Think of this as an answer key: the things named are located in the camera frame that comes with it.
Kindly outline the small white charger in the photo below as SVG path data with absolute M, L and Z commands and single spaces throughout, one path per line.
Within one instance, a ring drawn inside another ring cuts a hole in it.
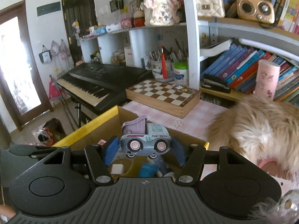
M 125 171 L 125 167 L 123 164 L 113 164 L 111 167 L 110 174 L 111 175 L 122 175 Z

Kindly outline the blue plastic bag roll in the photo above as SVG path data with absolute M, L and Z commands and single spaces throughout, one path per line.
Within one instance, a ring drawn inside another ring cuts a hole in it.
M 138 173 L 139 178 L 154 178 L 159 167 L 154 164 L 143 163 Z

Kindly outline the purple toy car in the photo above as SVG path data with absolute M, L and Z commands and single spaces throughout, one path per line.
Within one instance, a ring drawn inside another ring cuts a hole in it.
M 120 148 L 129 158 L 146 156 L 156 159 L 171 149 L 171 136 L 167 128 L 161 124 L 148 122 L 145 115 L 124 122 L 122 133 Z

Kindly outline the blue white spray bottle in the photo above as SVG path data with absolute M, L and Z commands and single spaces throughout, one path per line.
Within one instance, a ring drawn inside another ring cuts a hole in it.
M 168 166 L 162 157 L 157 157 L 154 160 L 155 165 L 158 167 L 158 177 L 172 177 L 174 178 L 174 171 Z

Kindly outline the small white red box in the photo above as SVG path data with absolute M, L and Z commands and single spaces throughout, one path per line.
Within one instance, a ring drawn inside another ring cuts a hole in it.
M 105 141 L 105 140 L 103 140 L 103 139 L 101 139 L 101 140 L 98 142 L 98 145 L 101 145 L 101 146 L 103 146 L 105 143 L 106 143 L 106 141 Z

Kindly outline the fluffy orange white cat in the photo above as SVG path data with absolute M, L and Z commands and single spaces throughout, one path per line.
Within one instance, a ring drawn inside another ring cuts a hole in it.
M 244 96 L 216 116 L 206 138 L 211 150 L 227 146 L 256 165 L 274 159 L 298 171 L 298 107 L 288 102 Z

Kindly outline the black electronic keyboard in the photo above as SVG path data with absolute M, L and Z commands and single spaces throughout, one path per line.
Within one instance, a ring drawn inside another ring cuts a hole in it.
M 100 115 L 125 104 L 126 89 L 153 78 L 152 72 L 143 68 L 83 63 L 63 74 L 57 84 L 76 102 Z

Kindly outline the wooden chessboard box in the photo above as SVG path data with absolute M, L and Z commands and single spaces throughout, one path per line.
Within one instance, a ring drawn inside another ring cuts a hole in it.
M 199 103 L 200 92 L 186 86 L 175 86 L 147 79 L 126 89 L 129 100 L 178 118 L 185 118 Z

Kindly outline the pink cartoon cup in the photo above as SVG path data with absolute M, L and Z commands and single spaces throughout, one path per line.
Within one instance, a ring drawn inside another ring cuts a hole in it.
M 274 100 L 280 66 L 269 60 L 259 60 L 254 93 L 257 96 Z

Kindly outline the white jar green lid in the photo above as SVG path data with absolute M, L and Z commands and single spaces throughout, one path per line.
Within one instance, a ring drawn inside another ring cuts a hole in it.
M 174 83 L 188 86 L 189 85 L 189 70 L 188 63 L 184 62 L 175 62 L 173 64 L 173 73 L 174 73 Z

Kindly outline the white bookshelf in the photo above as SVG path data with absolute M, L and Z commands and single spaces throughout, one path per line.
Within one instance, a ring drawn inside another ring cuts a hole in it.
M 160 46 L 173 48 L 183 41 L 182 48 L 189 52 L 189 87 L 200 87 L 200 73 L 206 57 L 200 50 L 227 38 L 242 39 L 243 43 L 268 50 L 290 60 L 298 61 L 298 35 L 279 28 L 262 28 L 258 23 L 232 18 L 198 17 L 196 0 L 184 0 L 186 22 L 173 26 L 143 26 L 117 29 L 111 33 L 81 40 L 83 59 L 99 51 L 101 61 L 111 63 L 114 53 L 130 47 L 130 66 L 141 67 L 141 59 Z

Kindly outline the red tassel ornament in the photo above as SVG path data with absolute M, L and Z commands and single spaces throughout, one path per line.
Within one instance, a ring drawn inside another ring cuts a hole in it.
M 162 75 L 163 79 L 168 78 L 168 72 L 167 72 L 167 66 L 166 66 L 166 60 L 165 60 L 165 54 L 164 54 L 164 47 L 161 47 L 161 64 L 162 64 Z

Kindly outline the wooden retro radio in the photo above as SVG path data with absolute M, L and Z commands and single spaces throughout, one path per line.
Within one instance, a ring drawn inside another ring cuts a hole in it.
M 274 7 L 264 0 L 237 0 L 238 17 L 243 20 L 274 24 Z

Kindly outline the white quilted handbag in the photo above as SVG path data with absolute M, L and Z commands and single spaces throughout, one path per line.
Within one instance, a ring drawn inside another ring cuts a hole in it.
M 225 17 L 223 0 L 195 0 L 198 17 Z

